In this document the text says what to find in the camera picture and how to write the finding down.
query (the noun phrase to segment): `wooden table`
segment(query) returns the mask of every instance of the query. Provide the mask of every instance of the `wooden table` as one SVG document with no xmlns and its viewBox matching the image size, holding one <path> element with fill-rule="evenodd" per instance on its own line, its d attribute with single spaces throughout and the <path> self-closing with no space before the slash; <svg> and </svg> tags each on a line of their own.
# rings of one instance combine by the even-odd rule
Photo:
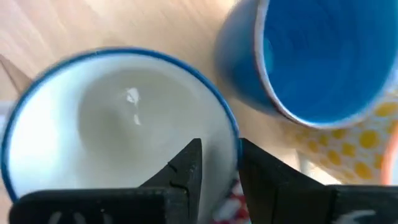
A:
<svg viewBox="0 0 398 224">
<path fill-rule="evenodd" d="M 296 167 L 278 122 L 254 111 L 216 79 L 213 45 L 236 0 L 2 0 L 0 54 L 34 78 L 61 58 L 106 46 L 138 46 L 178 57 L 199 69 L 227 97 L 241 134 Z M 0 100 L 17 92 L 0 70 Z M 9 201 L 0 192 L 0 223 Z"/>
</svg>

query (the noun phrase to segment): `ceramic cup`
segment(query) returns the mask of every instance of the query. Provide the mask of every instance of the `ceramic cup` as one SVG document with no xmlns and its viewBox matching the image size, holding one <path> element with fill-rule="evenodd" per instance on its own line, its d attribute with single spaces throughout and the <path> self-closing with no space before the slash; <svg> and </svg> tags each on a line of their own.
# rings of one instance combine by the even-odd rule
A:
<svg viewBox="0 0 398 224">
<path fill-rule="evenodd" d="M 242 0 L 216 41 L 215 63 L 253 108 L 328 129 L 362 120 L 388 86 L 397 1 Z"/>
<path fill-rule="evenodd" d="M 241 152 L 227 103 L 177 59 L 97 50 L 56 64 L 21 96 L 1 145 L 2 177 L 13 201 L 37 190 L 138 187 L 193 138 L 203 146 L 203 223 Z"/>
<path fill-rule="evenodd" d="M 315 130 L 284 123 L 286 138 L 345 184 L 398 185 L 398 82 L 372 115 L 350 128 Z"/>
</svg>

